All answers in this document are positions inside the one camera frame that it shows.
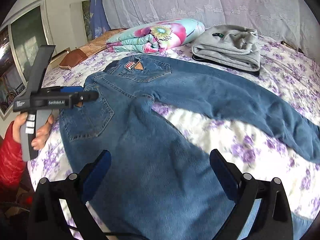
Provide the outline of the person's left hand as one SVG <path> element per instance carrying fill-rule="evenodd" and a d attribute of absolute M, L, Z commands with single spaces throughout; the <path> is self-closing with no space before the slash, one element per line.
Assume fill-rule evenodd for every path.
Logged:
<path fill-rule="evenodd" d="M 20 144 L 20 127 L 26 122 L 27 120 L 27 113 L 22 113 L 16 116 L 13 126 L 12 126 L 12 138 L 14 142 Z M 35 139 L 32 140 L 31 146 L 34 150 L 41 150 L 44 148 L 46 141 L 49 138 L 50 130 L 52 127 L 52 124 L 54 122 L 54 117 L 51 114 L 48 117 L 47 122 L 41 126 L 37 132 Z"/>

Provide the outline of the red jacket sleeve forearm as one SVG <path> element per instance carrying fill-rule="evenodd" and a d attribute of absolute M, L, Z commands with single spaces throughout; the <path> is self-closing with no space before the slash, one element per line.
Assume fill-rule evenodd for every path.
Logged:
<path fill-rule="evenodd" d="M 22 160 L 21 144 L 12 136 L 13 124 L 12 121 L 1 144 L 1 202 L 10 199 L 16 193 L 26 167 Z"/>

